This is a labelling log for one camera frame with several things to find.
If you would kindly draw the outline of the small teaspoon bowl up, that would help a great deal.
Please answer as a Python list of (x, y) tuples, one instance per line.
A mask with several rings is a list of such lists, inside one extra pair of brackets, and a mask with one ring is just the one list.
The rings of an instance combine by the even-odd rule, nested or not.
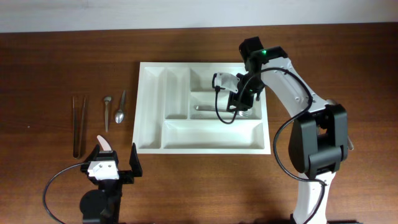
[(111, 100), (111, 96), (105, 96), (104, 98), (104, 128), (106, 132), (109, 131), (109, 104)]

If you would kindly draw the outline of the large metal spoon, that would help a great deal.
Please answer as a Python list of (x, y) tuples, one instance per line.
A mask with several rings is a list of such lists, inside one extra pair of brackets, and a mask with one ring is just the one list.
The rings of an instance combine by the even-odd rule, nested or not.
[(354, 145), (350, 137), (348, 137), (348, 149), (352, 151), (354, 149)]

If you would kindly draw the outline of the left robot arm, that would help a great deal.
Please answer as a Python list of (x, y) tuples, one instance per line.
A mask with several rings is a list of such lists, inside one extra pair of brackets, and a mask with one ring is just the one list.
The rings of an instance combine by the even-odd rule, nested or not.
[(142, 177), (142, 167), (133, 144), (129, 158), (129, 170), (118, 169), (116, 151), (102, 151), (95, 146), (84, 160), (80, 171), (98, 188), (88, 191), (80, 200), (80, 212), (83, 223), (118, 223), (123, 196), (123, 186), (134, 183), (136, 177)]

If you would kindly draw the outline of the pink plastic knife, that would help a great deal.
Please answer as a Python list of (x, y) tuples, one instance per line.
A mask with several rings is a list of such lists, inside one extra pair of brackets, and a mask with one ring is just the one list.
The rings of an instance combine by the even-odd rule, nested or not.
[(102, 137), (101, 135), (97, 135), (97, 140), (100, 146), (102, 147), (103, 151), (112, 151), (109, 142), (107, 142), (107, 140), (105, 140), (104, 137)]

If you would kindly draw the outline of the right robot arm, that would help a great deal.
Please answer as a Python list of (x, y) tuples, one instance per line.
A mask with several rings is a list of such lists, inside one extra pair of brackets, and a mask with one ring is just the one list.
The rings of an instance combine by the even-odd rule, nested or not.
[(251, 37), (240, 44), (239, 53), (247, 73), (237, 75), (227, 109), (251, 109), (266, 87), (276, 94), (290, 119), (277, 130), (272, 150), (282, 171), (298, 181), (290, 222), (326, 223), (330, 185), (348, 157), (345, 108), (311, 90), (282, 47), (265, 49), (258, 37)]

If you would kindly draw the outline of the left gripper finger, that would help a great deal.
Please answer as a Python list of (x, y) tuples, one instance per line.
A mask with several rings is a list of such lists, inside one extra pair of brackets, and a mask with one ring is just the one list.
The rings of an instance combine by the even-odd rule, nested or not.
[(98, 155), (98, 153), (100, 152), (100, 145), (97, 144), (94, 149), (90, 152), (90, 154), (88, 155), (88, 157), (84, 160), (84, 163), (87, 162), (91, 162), (94, 161)]
[(131, 166), (131, 171), (134, 177), (142, 177), (143, 171), (137, 155), (137, 147), (135, 143), (132, 144), (129, 165)]

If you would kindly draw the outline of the small teaspoon bowl down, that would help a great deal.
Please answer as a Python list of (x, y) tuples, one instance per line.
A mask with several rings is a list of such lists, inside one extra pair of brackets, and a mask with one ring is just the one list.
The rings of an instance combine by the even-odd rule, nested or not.
[(126, 101), (126, 90), (123, 91), (121, 95), (121, 100), (119, 103), (119, 109), (115, 113), (114, 120), (117, 124), (120, 124), (123, 119), (124, 119), (124, 107), (125, 107), (125, 101)]

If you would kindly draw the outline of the metal fork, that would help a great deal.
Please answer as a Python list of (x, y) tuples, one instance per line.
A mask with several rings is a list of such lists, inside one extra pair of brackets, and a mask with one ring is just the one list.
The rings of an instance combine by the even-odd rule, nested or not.
[[(196, 105), (193, 108), (197, 111), (214, 111), (214, 112), (216, 111), (214, 106), (198, 106), (198, 105)], [(218, 112), (234, 114), (234, 111), (228, 111), (227, 109), (219, 109)], [(251, 110), (238, 111), (237, 115), (242, 116), (242, 117), (249, 117), (250, 115), (252, 115), (252, 111)]]

